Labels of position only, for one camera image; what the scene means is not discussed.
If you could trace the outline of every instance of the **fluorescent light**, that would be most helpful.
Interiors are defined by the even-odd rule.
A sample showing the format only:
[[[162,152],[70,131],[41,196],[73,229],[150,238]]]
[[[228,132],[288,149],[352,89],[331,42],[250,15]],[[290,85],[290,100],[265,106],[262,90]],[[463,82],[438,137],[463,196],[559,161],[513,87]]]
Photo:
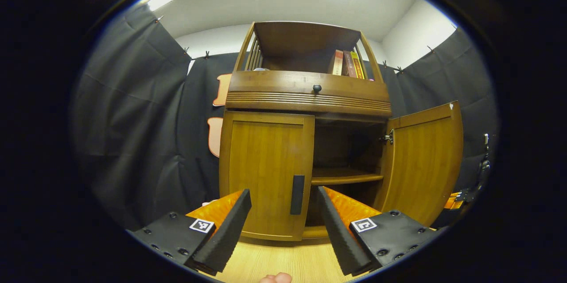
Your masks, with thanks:
[[[149,0],[148,5],[150,6],[150,10],[155,11],[171,1],[172,0]]]

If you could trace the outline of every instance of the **bookshelf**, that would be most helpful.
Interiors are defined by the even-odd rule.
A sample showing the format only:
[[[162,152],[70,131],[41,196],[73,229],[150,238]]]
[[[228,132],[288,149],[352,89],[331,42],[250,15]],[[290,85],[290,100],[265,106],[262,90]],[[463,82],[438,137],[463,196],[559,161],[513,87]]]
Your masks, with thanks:
[[[329,73],[335,50],[361,57],[360,49],[371,66],[362,68],[366,79]],[[242,188],[251,192],[242,235],[287,241],[326,236],[312,200],[317,186],[377,210],[395,205],[431,224],[460,166],[459,108],[391,115],[387,88],[361,31],[303,22],[252,23],[231,75],[219,157],[221,196]],[[446,138],[428,140],[440,127]],[[400,131],[396,137],[403,146],[397,152],[395,144],[381,139],[393,129]],[[431,163],[429,153],[437,161],[450,159],[441,168],[428,166],[415,174],[404,169]],[[423,193],[432,186],[439,189]],[[402,195],[419,199],[406,207],[399,201]]]

